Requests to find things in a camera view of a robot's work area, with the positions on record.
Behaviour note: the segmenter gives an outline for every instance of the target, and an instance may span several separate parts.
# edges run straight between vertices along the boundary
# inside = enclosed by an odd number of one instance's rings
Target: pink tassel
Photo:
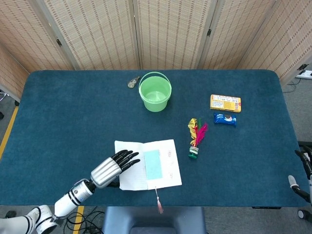
[[[159,201],[159,196],[158,196],[158,193],[157,193],[157,189],[155,188],[155,191],[156,191],[156,195],[157,195],[157,206],[158,206],[158,211],[160,214],[162,214],[164,212],[164,209],[162,208],[161,206],[161,203]]]

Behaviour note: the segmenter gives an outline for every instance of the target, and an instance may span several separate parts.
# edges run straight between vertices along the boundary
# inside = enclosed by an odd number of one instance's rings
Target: plastic bucket
[[[159,112],[167,106],[171,96],[171,84],[164,74],[149,72],[140,80],[138,92],[146,109],[152,112]]]

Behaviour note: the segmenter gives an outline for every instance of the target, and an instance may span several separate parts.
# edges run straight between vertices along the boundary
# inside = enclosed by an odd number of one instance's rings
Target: yellow tape
[[[11,120],[9,122],[9,126],[7,127],[7,129],[5,131],[2,143],[0,145],[0,159],[2,158],[2,154],[4,152],[5,145],[8,142],[8,139],[9,139],[9,136],[10,136],[10,133],[11,133],[11,130],[12,130],[12,127],[13,127],[13,123],[14,123],[14,120],[15,120],[15,117],[16,117],[16,114],[17,114],[18,110],[19,110],[19,107],[16,106],[15,109],[14,109],[14,112],[12,114]]]
[[[78,206],[78,210],[77,212],[83,215],[83,210],[84,210],[84,206]],[[82,221],[82,216],[77,215],[75,223],[80,223]],[[79,234],[79,228],[80,228],[81,224],[75,224],[74,225],[74,232],[73,234]]]

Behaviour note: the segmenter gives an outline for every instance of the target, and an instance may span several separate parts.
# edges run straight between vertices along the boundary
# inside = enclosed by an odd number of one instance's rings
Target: pink feather
[[[200,130],[197,133],[196,141],[195,141],[195,147],[202,141],[202,139],[205,137],[205,133],[208,131],[208,124],[205,123]]]

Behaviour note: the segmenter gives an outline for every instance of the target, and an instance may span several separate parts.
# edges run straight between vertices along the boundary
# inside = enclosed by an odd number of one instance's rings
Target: paper
[[[151,190],[182,185],[174,140],[149,143],[115,141],[115,152],[139,152],[141,161],[119,176],[122,190]]]

